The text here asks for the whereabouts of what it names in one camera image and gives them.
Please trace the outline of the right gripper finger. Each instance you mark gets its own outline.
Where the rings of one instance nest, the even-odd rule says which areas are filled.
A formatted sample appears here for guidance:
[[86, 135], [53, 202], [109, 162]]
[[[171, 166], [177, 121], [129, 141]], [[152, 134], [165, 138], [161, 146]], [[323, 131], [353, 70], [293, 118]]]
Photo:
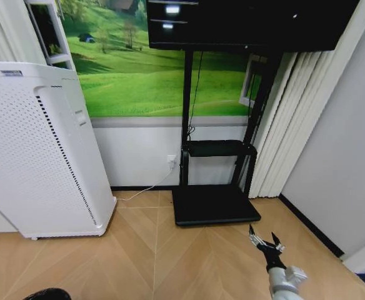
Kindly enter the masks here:
[[274, 241], [275, 248], [278, 251], [284, 251], [286, 247], [280, 242], [280, 239], [273, 232], [271, 232], [271, 235], [272, 235], [272, 239]]
[[251, 224], [249, 225], [249, 239], [257, 248], [265, 245], [264, 241], [255, 234]]

